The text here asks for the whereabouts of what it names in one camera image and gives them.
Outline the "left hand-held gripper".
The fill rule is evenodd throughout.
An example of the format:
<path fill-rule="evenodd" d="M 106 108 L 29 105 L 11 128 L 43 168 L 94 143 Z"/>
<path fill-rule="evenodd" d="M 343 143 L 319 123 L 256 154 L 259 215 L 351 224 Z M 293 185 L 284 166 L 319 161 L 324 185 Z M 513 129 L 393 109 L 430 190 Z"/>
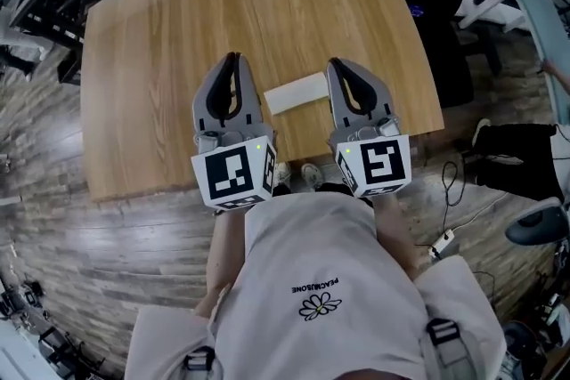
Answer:
<path fill-rule="evenodd" d="M 262 123 L 257 89 L 242 53 L 227 53 L 206 74 L 192 114 L 198 154 L 191 163 L 204 204 L 232 211 L 270 199 L 277 161 L 274 130 Z"/>

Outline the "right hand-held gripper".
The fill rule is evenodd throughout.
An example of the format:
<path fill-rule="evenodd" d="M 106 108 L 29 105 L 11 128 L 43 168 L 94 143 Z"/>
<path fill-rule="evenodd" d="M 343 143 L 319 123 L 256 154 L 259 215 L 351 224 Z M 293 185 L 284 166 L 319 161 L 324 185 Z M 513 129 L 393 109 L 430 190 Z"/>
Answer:
<path fill-rule="evenodd" d="M 354 61 L 331 58 L 326 67 L 337 128 L 329 144 L 346 185 L 357 198 L 394 193 L 411 182 L 410 140 L 400 133 L 384 82 Z M 372 121 L 350 126 L 351 121 Z"/>

